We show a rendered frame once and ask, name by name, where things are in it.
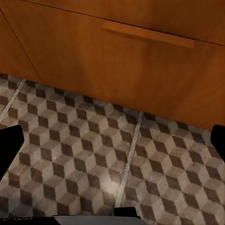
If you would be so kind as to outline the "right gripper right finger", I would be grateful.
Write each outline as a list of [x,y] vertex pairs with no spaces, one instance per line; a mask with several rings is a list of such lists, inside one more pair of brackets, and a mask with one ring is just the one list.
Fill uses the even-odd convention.
[[225,126],[214,125],[210,141],[225,162]]

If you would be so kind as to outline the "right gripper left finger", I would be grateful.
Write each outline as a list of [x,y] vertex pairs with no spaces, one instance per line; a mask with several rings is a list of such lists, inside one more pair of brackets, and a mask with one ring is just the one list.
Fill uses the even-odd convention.
[[0,130],[0,180],[2,180],[23,143],[24,135],[20,125]]

